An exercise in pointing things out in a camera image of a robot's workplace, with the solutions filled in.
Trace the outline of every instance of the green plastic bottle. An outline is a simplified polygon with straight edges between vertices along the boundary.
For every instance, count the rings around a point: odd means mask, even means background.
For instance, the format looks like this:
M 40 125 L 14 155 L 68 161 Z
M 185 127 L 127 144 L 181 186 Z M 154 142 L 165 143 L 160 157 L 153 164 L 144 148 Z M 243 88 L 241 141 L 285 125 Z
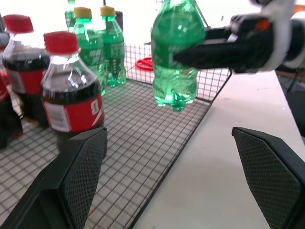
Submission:
M 101 93 L 105 94 L 106 78 L 102 69 L 102 37 L 94 29 L 91 10 L 85 7 L 74 8 L 76 23 L 73 33 L 77 35 L 81 48 L 81 60 L 93 71 L 101 84 Z
M 75 25 L 75 17 L 74 17 L 74 7 L 75 7 L 75 1 L 74 0 L 68 0 L 68 7 L 65 11 L 65 18 L 66 18 L 66 24 L 69 32 L 73 31 L 74 25 Z
M 114 87 L 126 81 L 124 67 L 125 44 L 123 32 L 115 19 L 113 7 L 101 7 L 102 24 L 101 37 L 103 43 L 103 70 L 107 84 Z
M 198 70 L 173 60 L 173 56 L 205 39 L 205 28 L 195 0 L 165 0 L 154 21 L 152 62 L 153 94 L 158 106 L 169 104 L 182 111 L 197 94 Z

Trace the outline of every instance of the red bottle cap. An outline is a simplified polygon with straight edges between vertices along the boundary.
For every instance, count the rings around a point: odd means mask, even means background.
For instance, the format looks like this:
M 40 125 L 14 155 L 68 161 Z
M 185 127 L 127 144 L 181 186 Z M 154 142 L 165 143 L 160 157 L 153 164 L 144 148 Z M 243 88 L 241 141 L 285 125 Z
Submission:
M 8 31 L 14 33 L 33 32 L 31 18 L 24 15 L 11 14 L 3 17 L 4 24 Z
M 80 49 L 77 36 L 68 31 L 45 33 L 43 37 L 46 50 L 50 54 L 72 54 Z

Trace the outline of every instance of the black wire mesh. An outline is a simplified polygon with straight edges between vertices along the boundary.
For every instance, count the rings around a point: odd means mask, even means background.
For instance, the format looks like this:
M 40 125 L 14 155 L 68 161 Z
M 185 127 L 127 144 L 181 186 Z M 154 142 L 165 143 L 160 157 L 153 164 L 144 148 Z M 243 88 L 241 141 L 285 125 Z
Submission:
M 150 56 L 150 45 L 127 45 L 129 80 L 107 88 L 103 97 L 108 149 L 86 229 L 134 225 L 230 76 L 228 70 L 201 71 L 198 98 L 177 113 L 156 106 L 153 72 L 135 67 L 138 59 Z M 14 98 L 13 105 L 20 113 L 17 101 Z M 49 128 L 22 123 L 24 135 L 0 151 L 0 224 L 58 154 Z

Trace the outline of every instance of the plastic bottle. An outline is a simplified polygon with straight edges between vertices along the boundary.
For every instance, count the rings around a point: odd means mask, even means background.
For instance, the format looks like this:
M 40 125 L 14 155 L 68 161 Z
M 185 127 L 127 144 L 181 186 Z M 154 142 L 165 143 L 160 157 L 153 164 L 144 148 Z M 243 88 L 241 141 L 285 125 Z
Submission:
M 21 120 L 12 107 L 10 94 L 0 77 L 0 149 L 22 133 Z
M 33 33 L 31 19 L 23 15 L 3 17 L 10 41 L 3 53 L 3 65 L 12 90 L 20 99 L 26 118 L 48 126 L 41 103 L 41 80 L 50 58 L 45 52 L 43 37 Z
M 101 35 L 93 28 L 91 10 L 85 7 L 74 9 L 76 24 L 73 33 L 80 44 L 82 61 L 94 72 L 101 83 L 101 93 L 105 94 L 106 79 L 102 70 Z
M 165 0 L 152 27 L 153 94 L 158 106 L 182 111 L 197 94 L 198 70 L 173 61 L 173 55 L 205 38 L 195 0 Z
M 74 7 L 75 7 L 75 0 L 68 0 L 67 10 L 65 11 L 65 19 L 69 32 L 73 31 L 75 25 Z
M 71 137 L 103 126 L 101 87 L 79 58 L 74 33 L 46 33 L 44 41 L 51 63 L 41 83 L 42 100 L 57 146 L 62 149 Z
M 103 27 L 101 30 L 103 42 L 102 67 L 108 85 L 114 87 L 126 81 L 124 36 L 115 19 L 115 10 L 113 7 L 101 7 L 101 16 Z

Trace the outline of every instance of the yellow bottle cap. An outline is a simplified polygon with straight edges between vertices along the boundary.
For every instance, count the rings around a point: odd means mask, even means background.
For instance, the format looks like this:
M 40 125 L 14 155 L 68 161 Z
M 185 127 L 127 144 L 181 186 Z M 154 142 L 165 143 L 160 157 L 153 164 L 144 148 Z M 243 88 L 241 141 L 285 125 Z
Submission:
M 115 16 L 115 10 L 110 6 L 102 6 L 101 7 L 101 16 L 111 17 Z
M 74 15 L 76 18 L 92 18 L 91 10 L 86 7 L 75 7 Z

